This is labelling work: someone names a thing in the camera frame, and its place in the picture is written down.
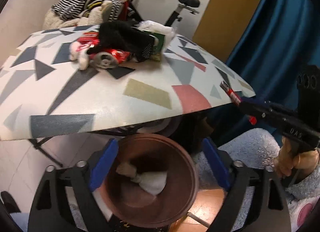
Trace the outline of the right hand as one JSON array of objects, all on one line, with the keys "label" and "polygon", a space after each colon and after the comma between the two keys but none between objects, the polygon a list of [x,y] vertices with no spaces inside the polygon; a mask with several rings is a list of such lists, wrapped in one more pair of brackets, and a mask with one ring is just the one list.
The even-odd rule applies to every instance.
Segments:
[{"label": "right hand", "polygon": [[274,159],[274,170],[278,177],[291,176],[292,170],[295,168],[300,171],[298,177],[304,179],[316,169],[319,164],[318,150],[299,153],[294,156],[291,141],[282,137],[282,144],[278,156]]}]

